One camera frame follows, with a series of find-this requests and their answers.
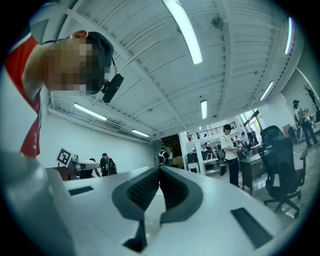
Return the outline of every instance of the black cap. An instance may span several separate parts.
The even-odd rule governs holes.
[[[223,130],[231,131],[231,125],[230,124],[226,124],[225,126],[223,126]]]
[[[88,77],[86,84],[87,92],[90,94],[96,94],[105,84],[105,73],[110,72],[114,47],[106,37],[99,32],[89,32],[86,39],[94,45],[93,50],[98,51],[97,62],[94,63],[94,67],[92,67],[92,70],[96,70],[97,73],[92,77]]]
[[[293,105],[296,105],[296,104],[298,104],[299,102],[300,102],[299,100],[296,100],[296,99],[295,99],[295,100],[293,101]]]

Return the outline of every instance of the black rectangular strip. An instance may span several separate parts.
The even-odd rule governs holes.
[[[256,249],[272,240],[272,235],[245,208],[231,210],[231,213]]]
[[[84,186],[84,187],[80,187],[80,188],[75,188],[75,189],[70,189],[69,193],[71,196],[75,196],[78,194],[82,194],[88,191],[94,190],[91,186]]]

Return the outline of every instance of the ear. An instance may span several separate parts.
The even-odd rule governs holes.
[[[87,38],[89,35],[89,32],[86,30],[79,30],[77,32],[74,32],[70,35],[70,38]]]

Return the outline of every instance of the staircase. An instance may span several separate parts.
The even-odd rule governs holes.
[[[180,140],[179,140],[179,135],[178,134],[162,138],[162,141],[167,147],[172,148],[173,157],[182,156]]]

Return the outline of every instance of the chair headrest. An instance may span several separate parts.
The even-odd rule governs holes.
[[[280,140],[284,137],[281,130],[275,125],[263,129],[260,132],[260,135],[262,138],[262,143],[272,143],[273,141]]]

